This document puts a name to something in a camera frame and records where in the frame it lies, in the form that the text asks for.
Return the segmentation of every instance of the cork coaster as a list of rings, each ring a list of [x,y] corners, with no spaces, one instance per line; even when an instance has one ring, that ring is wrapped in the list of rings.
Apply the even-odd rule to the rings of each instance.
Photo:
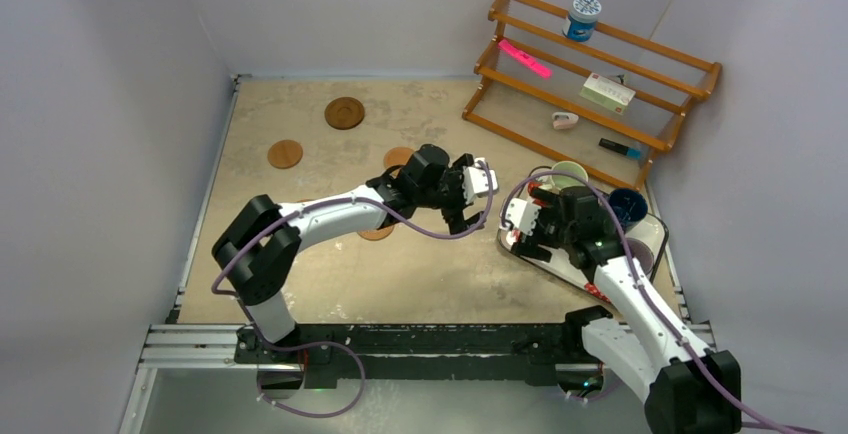
[[[373,229],[370,231],[359,231],[359,237],[363,239],[367,239],[369,241],[379,241],[380,239],[385,239],[395,230],[395,226],[384,227],[382,229]]]
[[[294,167],[303,158],[303,147],[297,141],[286,139],[268,149],[268,162],[277,169]]]
[[[404,166],[409,162],[409,158],[415,154],[414,149],[408,147],[395,147],[389,149],[389,152],[383,156],[383,167],[388,169],[392,166]]]
[[[340,97],[327,104],[324,119],[336,129],[352,129],[365,118],[365,106],[352,97]]]

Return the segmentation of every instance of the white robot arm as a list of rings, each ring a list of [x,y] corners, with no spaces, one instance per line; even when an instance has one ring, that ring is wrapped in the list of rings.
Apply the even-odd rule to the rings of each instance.
[[[737,399],[739,364],[729,352],[714,352],[691,334],[651,285],[638,260],[633,260],[636,275],[631,273],[610,214],[596,193],[588,187],[571,187],[559,194],[537,189],[531,195],[541,205],[513,199],[506,208],[509,226],[501,227],[520,232],[512,252],[548,262],[551,252],[546,248],[564,249],[571,264],[624,316],[631,332],[601,306],[569,313],[566,324],[573,326],[575,343],[636,393],[652,432],[738,432],[740,411],[701,375],[690,351],[663,320],[684,335],[691,352]]]
[[[387,209],[405,219],[419,207],[439,209],[451,234],[465,231],[478,222],[480,214],[466,219],[463,210],[475,198],[498,189],[494,171],[489,170],[487,176],[483,165],[484,159],[474,159],[470,154],[450,164],[445,151],[425,144],[406,165],[395,166],[344,194],[283,204],[257,196],[215,243],[212,254],[223,268],[263,229],[273,226],[266,245],[247,251],[227,273],[227,279],[265,337],[277,343],[297,328],[280,289],[299,252],[344,234],[397,223]],[[394,170],[396,177],[390,176]]]

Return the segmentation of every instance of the pink marker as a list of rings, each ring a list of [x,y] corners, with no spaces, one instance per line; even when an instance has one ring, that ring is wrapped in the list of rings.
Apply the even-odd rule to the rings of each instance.
[[[547,67],[540,64],[535,58],[533,58],[530,54],[518,49],[509,43],[506,39],[501,39],[501,42],[498,43],[498,47],[501,48],[504,52],[509,54],[513,59],[524,64],[524,67],[530,69],[531,71],[538,74],[540,77],[547,79],[551,77],[551,70]]]

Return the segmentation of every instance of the jar lid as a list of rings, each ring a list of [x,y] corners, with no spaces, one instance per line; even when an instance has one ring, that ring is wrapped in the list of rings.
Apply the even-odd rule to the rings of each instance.
[[[574,0],[569,15],[579,22],[595,22],[601,14],[601,3],[598,0]]]

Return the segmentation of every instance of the round wooden coaster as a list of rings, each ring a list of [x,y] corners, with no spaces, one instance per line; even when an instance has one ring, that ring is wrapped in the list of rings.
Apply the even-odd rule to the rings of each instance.
[[[415,154],[415,150],[408,147],[394,147],[389,149],[389,152],[383,156],[383,167],[388,169],[392,166],[404,166],[409,162],[409,158],[413,154]]]
[[[294,167],[303,158],[303,147],[297,141],[286,139],[268,149],[268,162],[277,169]]]
[[[327,104],[324,119],[336,129],[352,129],[365,118],[365,106],[352,97],[340,97]]]
[[[380,239],[385,239],[395,230],[395,226],[384,227],[382,229],[375,229],[371,231],[359,231],[359,237],[363,239],[367,239],[369,241],[379,241]]]

